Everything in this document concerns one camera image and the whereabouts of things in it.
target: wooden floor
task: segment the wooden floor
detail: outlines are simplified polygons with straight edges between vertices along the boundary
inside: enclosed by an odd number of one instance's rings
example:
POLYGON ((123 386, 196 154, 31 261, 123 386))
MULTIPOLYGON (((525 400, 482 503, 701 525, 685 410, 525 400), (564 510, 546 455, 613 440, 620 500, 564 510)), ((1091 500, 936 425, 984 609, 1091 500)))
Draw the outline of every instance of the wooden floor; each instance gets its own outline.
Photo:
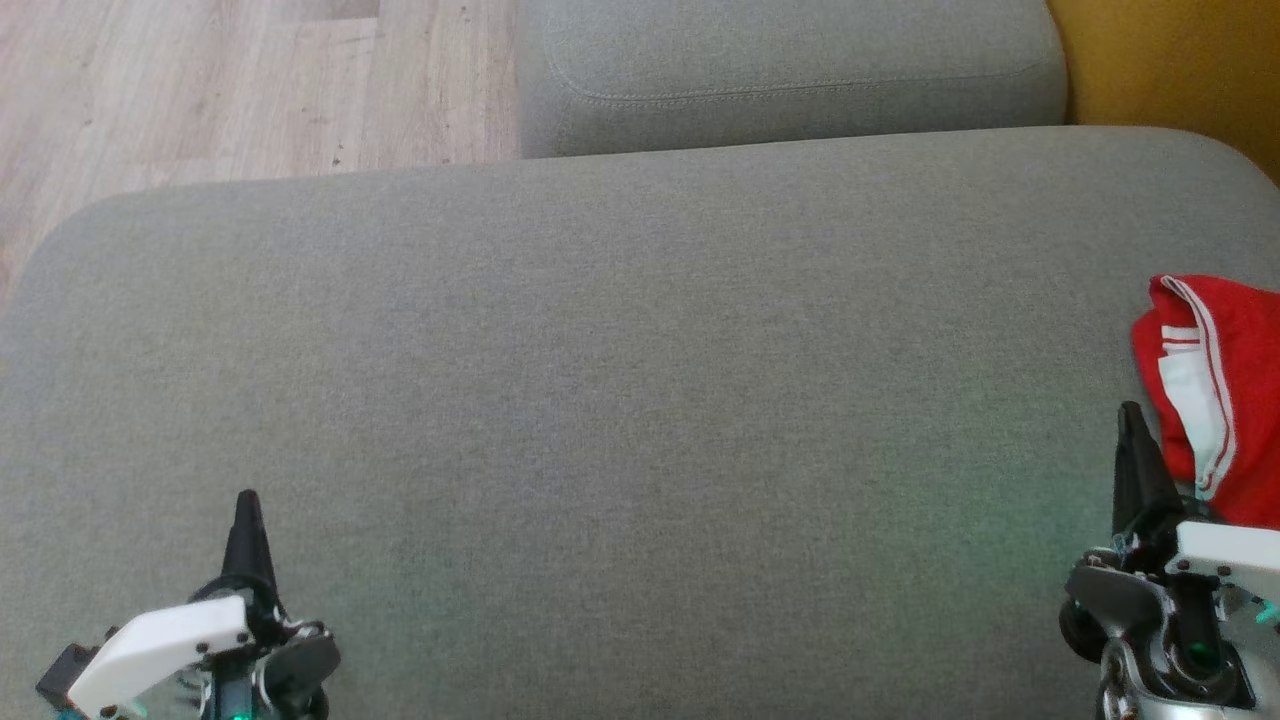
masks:
POLYGON ((517 0, 0 0, 0 302, 152 187, 516 156, 517 0))

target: green led light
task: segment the green led light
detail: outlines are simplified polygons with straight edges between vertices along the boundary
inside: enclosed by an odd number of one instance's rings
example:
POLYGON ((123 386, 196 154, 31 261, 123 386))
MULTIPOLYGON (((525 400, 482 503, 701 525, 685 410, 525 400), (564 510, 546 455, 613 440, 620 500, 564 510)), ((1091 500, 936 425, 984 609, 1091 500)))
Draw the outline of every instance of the green led light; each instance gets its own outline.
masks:
POLYGON ((1192 643, 1187 648, 1187 657, 1201 667, 1217 667, 1217 653, 1204 643, 1192 643))

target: gray fabric upholstery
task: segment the gray fabric upholstery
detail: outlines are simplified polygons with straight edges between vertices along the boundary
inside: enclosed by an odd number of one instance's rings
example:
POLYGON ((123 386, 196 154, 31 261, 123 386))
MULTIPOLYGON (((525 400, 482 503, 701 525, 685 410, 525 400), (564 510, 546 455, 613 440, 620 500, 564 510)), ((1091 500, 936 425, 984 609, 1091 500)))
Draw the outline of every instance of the gray fabric upholstery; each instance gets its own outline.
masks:
POLYGON ((529 158, 1062 122, 1042 0, 524 0, 529 158))
POLYGON ((264 497, 335 717, 1080 717, 1157 272, 1280 193, 1151 129, 886 136, 109 200, 0 325, 0 688, 264 497))

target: white stripe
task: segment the white stripe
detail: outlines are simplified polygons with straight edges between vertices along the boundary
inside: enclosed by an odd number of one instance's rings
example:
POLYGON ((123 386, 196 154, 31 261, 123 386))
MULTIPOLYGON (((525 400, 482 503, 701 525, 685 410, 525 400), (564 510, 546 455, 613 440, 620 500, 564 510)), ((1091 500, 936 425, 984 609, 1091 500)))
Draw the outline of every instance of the white stripe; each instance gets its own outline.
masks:
POLYGON ((1222 375, 1222 348, 1219 343, 1217 325, 1213 323, 1213 315, 1210 314, 1208 307, 1201 301, 1199 296, 1192 291, 1187 283, 1179 281, 1178 278, 1165 275, 1161 282, 1165 287, 1174 291, 1179 297, 1187 301, 1192 306, 1192 313, 1196 314, 1196 323, 1204 332, 1204 337, 1208 342, 1203 343, 1207 350, 1208 369, 1212 374, 1213 382, 1219 389, 1217 405, 1219 410, 1222 413, 1222 421, 1225 428, 1225 448, 1222 450, 1221 460, 1212 462, 1207 469, 1204 475, 1199 478, 1197 483, 1201 497, 1204 500, 1212 500, 1213 495, 1217 493, 1217 488, 1221 480, 1226 477, 1228 471, 1231 469, 1231 461, 1235 460, 1235 416, 1231 411, 1231 395, 1228 392, 1226 377, 1222 375))
POLYGON ((1201 343, 1198 342, 1166 342, 1164 347, 1166 355, 1178 355, 1179 352, 1201 351, 1201 343))
POLYGON ((1172 325, 1160 325, 1160 334, 1165 340, 1199 340, 1199 328, 1175 328, 1172 325))

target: black plastic part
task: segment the black plastic part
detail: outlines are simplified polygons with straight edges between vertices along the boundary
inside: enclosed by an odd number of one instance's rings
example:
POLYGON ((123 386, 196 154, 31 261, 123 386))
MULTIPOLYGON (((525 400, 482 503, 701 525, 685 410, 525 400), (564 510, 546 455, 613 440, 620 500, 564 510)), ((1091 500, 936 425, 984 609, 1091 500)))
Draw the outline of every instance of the black plastic part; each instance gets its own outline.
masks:
POLYGON ((214 660, 211 674, 211 693, 201 720, 259 717, 252 659, 219 657, 214 660))
POLYGON ((1107 634, 1102 625, 1085 610, 1068 600, 1057 612, 1057 629, 1062 639, 1075 655, 1097 665, 1102 662, 1102 650, 1107 644, 1107 634))
POLYGON ((223 575, 248 575, 275 587, 275 568, 271 565, 271 547, 266 542, 262 506, 257 493, 247 489, 236 498, 236 524, 227 534, 227 552, 223 555, 223 575))
POLYGON ((1137 402, 1120 405, 1111 532, 1144 536, 1167 515, 1184 516, 1181 495, 1137 402))
POLYGON ((268 659, 262 673, 266 697, 285 717, 303 717, 308 714, 312 698, 320 692, 320 683, 340 662, 342 656, 333 635, 297 641, 268 659))
POLYGON ((1065 589, 1082 611, 1106 628, 1134 633, 1158 628, 1165 619, 1161 587, 1114 568, 1076 565, 1065 589))
POLYGON ((40 682, 36 683, 36 692, 58 712, 70 710, 72 702, 67 698, 67 693, 70 692, 72 685, 79 679, 81 673, 88 667, 90 661, 93 660, 97 651, 99 648, 96 647, 87 650, 78 644, 67 646, 63 653, 58 656, 58 660, 45 671, 45 675, 40 678, 40 682))

